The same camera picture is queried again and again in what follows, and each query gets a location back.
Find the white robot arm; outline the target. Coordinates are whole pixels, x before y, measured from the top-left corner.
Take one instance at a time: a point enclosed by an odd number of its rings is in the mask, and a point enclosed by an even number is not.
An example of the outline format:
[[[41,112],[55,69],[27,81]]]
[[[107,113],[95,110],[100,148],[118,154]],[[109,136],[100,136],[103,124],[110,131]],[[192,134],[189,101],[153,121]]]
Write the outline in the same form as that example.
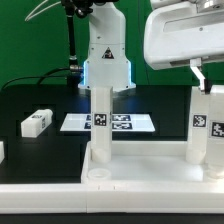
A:
[[[152,12],[144,31],[143,55],[154,70],[188,66],[205,91],[204,63],[224,62],[224,0],[149,0]],[[126,20],[112,2],[95,2],[89,16],[89,50],[84,89],[135,86],[125,55]]]

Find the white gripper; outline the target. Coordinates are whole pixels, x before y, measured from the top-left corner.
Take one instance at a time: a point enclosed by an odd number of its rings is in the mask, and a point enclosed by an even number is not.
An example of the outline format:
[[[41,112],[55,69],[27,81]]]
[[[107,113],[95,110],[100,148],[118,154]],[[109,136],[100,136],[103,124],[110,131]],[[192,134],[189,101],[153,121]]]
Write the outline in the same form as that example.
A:
[[[202,63],[224,61],[224,0],[149,0],[144,32],[144,58],[154,70],[182,67],[209,94],[211,83]]]

